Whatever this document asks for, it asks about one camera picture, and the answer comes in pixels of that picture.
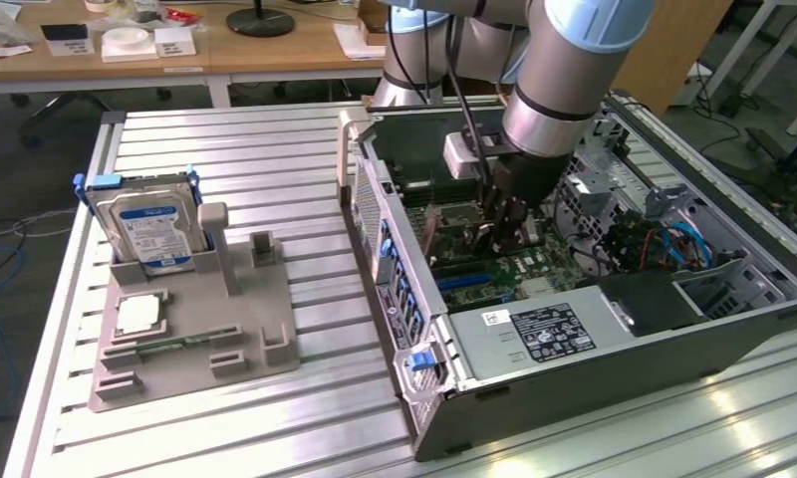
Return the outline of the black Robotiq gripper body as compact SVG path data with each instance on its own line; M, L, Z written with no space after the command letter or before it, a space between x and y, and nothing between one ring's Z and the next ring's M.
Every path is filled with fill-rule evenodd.
M537 207L553 193L573 155L501 155L493 169L493 205L519 203Z

